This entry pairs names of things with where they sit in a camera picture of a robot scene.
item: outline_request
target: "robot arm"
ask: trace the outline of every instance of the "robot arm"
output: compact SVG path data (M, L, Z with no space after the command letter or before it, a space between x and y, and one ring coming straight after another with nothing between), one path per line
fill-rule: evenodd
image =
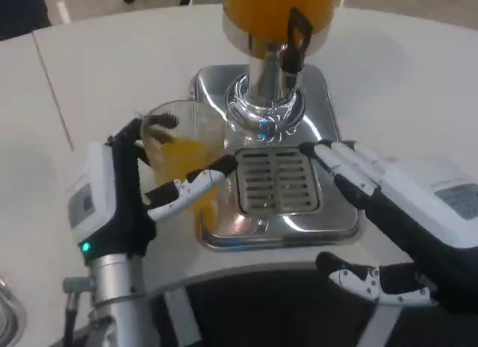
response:
M342 287L384 303L478 312L478 185L447 160L386 160L354 142L303 143L345 199L414 263L354 266L330 253L317 267Z

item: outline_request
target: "white table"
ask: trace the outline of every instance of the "white table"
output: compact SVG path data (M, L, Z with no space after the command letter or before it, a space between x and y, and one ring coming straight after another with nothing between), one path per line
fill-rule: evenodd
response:
M203 66L245 63L247 58L223 35L221 13L219 5L168 8L36 32L74 146L104 141L135 110L146 113L162 102L186 97L190 79ZM275 263L313 266L323 249L218 254L196 241L192 217L185 215L158 225L158 238L145 260L146 287L154 292L185 280ZM376 262L361 242L326 249L349 260ZM404 258L398 248L395 252L387 256Z
M71 150L31 35L0 43L0 107L0 276L27 311L18 346L47 346L63 277L85 268L60 208Z
M134 110L146 112L186 96L190 78L203 66L246 62L224 37L220 16L218 5L181 7L36 32L34 38L73 145L81 148L91 140L102 142L126 123ZM343 137L401 157L447 155L478 178L478 158L472 150L478 116L474 109L478 101L477 51L475 31L404 16L338 9L327 44L309 62L318 65L328 81ZM1 183L12 181L22 167L43 169L38 188L30 191L31 186L17 180L10 189L27 193L21 205L18 200L14 216L6 215L0 225L2 231L8 231L0 243L1 273L12 281L29 318L36 322L29 325L20 346L32 346L33 341L44 346L62 332L61 279L84 272L69 236L61 195L69 146L31 38L1 43L0 63L0 102L9 107L17 101L25 108L9 110L11 119L0 123L6 137L40 146L27 151L23 155L26 161L16 164L19 168L14 172L0 170L5 176L0 175ZM15 122L21 123L21 129L14 129ZM43 150L51 160L35 155ZM52 162L51 170L45 167L46 161ZM42 193L40 201L38 192ZM145 262L150 291L237 269L289 263L310 266L324 249L216 254L195 240L190 216L183 216L180 222L158 226L158 238L149 247ZM20 256L19 246L27 247ZM358 263L406 259L373 226L359 242L327 249ZM29 297L32 290L37 292L34 298ZM79 325L85 321L81 316Z

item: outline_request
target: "robotic finger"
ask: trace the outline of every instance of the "robotic finger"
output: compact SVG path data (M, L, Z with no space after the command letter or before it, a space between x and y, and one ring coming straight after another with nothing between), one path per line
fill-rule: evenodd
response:
M199 197L226 180L236 170L238 162L233 155L226 154L204 169L187 174L184 181L175 179L146 193L151 201L148 215L158 221L180 213Z
M435 304L430 289L417 279L420 275L413 263L375 268L348 263L325 251L317 256L315 265L322 276L340 288L378 304L403 307Z

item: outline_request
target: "drip tray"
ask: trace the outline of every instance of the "drip tray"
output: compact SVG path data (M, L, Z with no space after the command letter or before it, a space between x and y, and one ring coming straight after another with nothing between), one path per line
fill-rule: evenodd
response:
M244 65L209 66L191 81L191 94L225 118L225 94L247 71ZM214 203L196 219L199 241L219 251L315 246L353 237L359 215L315 160L302 155L303 142L338 140L325 81L306 65L301 90L305 115L293 131L273 142L254 141L229 126L227 149L238 170L220 188Z
M298 148L241 149L236 159L244 213L295 214L319 208L311 164Z

